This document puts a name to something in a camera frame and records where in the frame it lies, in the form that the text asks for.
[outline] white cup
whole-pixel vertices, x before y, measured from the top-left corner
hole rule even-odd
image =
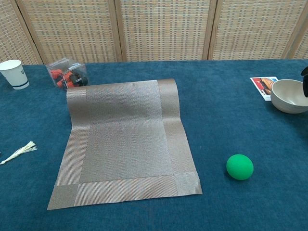
[[[24,89],[29,86],[27,76],[20,60],[8,60],[0,63],[0,72],[16,90]]]

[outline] foam ball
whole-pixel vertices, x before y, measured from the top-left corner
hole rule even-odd
[[[246,180],[253,174],[254,165],[247,156],[236,154],[228,159],[227,172],[237,180]]]

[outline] rattan panel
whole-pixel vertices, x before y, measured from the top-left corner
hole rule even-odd
[[[308,31],[306,31],[303,40],[299,44],[295,55],[295,59],[308,59]]]
[[[213,59],[275,59],[306,0],[224,0]]]
[[[116,61],[107,0],[24,0],[48,63]]]
[[[121,0],[127,60],[202,58],[210,0]]]
[[[23,64],[38,64],[11,2],[0,0],[0,10],[0,62],[19,59]]]

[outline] white bowl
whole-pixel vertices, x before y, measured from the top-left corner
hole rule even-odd
[[[282,112],[297,114],[308,110],[303,83],[297,80],[282,79],[274,82],[270,98],[273,105]]]

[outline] white tassel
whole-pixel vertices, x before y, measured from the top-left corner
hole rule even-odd
[[[9,158],[7,158],[6,160],[3,160],[0,165],[5,164],[6,162],[8,162],[9,160],[14,159],[15,157],[19,156],[22,153],[27,153],[30,151],[34,151],[37,150],[37,148],[35,147],[35,143],[33,143],[32,141],[30,141],[25,147],[22,147],[20,149],[18,149],[16,152],[14,152]]]

